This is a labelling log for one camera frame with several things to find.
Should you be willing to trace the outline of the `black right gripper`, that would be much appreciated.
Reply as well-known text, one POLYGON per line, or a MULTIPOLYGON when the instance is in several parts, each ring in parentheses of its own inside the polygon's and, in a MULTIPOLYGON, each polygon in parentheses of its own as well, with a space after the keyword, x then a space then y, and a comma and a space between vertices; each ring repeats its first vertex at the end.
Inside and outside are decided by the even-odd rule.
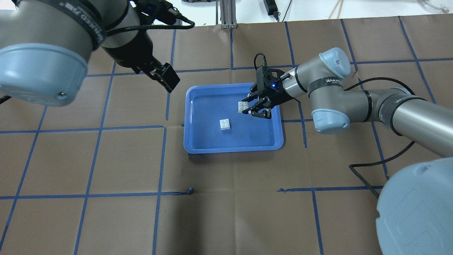
POLYGON ((266 107, 275 107, 294 99, 294 97, 286 92, 282 83, 271 83, 270 85, 264 84, 260 88, 260 96, 258 92, 250 92, 248 96, 242 100, 246 103, 257 100, 257 103, 246 109, 246 114, 258 118, 272 118, 271 109, 262 105, 262 103, 264 103, 262 97, 267 99, 265 103, 266 107))

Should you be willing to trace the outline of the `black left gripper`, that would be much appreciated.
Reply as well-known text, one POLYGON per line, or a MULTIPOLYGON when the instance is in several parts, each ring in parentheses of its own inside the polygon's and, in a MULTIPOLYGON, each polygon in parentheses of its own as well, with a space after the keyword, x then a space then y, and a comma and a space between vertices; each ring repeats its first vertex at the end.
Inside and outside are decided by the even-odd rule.
POLYGON ((173 92, 180 82, 180 77, 172 65, 166 62, 160 62, 156 58, 140 64, 140 71, 161 84, 168 93, 173 92))

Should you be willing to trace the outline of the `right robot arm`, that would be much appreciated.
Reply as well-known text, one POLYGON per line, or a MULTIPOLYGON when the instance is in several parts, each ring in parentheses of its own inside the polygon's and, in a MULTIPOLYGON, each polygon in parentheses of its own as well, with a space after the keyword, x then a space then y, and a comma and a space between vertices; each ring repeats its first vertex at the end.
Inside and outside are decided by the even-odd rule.
POLYGON ((351 164, 349 169, 378 200, 375 224, 384 255, 452 254, 452 109, 428 102, 403 82, 387 77, 366 79, 345 89, 342 80, 350 74, 350 63, 339 48, 320 53, 288 72, 269 68, 265 57, 254 69, 256 82, 239 107, 243 114, 270 119, 272 108, 306 94, 315 130, 321 134, 345 132, 351 123, 378 121, 409 139, 410 144, 396 155, 375 163, 351 164), (354 90, 375 80, 400 86, 354 90), (399 170, 381 192, 357 171, 392 161, 414 144, 440 158, 399 170))

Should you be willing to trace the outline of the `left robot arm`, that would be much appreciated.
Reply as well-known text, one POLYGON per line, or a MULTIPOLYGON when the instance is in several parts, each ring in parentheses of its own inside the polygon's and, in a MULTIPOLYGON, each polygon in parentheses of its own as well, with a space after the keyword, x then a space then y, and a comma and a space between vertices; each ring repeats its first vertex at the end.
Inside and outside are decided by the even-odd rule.
POLYGON ((179 12, 164 0, 15 0, 1 11, 1 94, 28 103, 72 103, 92 52, 144 73, 173 92, 180 78, 157 60, 148 30, 174 25, 179 12))

